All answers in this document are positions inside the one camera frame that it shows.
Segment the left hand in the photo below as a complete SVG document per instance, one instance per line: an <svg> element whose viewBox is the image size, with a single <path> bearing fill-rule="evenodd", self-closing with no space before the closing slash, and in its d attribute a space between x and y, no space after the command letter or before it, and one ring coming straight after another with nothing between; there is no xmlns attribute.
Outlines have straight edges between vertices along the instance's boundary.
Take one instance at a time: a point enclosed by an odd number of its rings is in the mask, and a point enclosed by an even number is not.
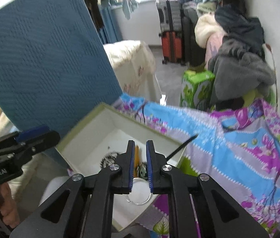
<svg viewBox="0 0 280 238"><path fill-rule="evenodd" d="M8 183L1 184L0 194L3 198L3 202L0 202L0 213L3 217L3 223L6 226L10 226L10 228L16 228L20 224L20 217Z"/></svg>

